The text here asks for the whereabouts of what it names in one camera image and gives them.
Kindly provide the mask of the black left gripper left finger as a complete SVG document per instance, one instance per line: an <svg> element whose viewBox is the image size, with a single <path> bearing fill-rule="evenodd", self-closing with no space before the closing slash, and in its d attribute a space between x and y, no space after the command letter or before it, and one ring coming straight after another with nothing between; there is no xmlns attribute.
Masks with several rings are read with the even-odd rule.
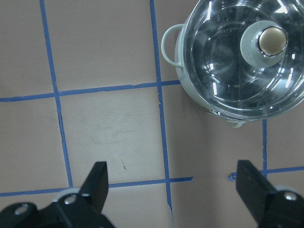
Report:
<svg viewBox="0 0 304 228"><path fill-rule="evenodd" d="M38 209L32 202L10 204L0 212L2 228L112 228L102 214L108 194L107 163L96 162L79 188L61 191Z"/></svg>

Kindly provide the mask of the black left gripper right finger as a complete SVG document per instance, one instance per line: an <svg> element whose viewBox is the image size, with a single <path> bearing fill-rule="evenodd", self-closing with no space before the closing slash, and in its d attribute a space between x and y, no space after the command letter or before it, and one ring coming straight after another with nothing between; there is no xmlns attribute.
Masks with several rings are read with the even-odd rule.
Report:
<svg viewBox="0 0 304 228"><path fill-rule="evenodd" d="M292 188L273 186L249 161L237 163L236 190L259 228L302 228L304 198Z"/></svg>

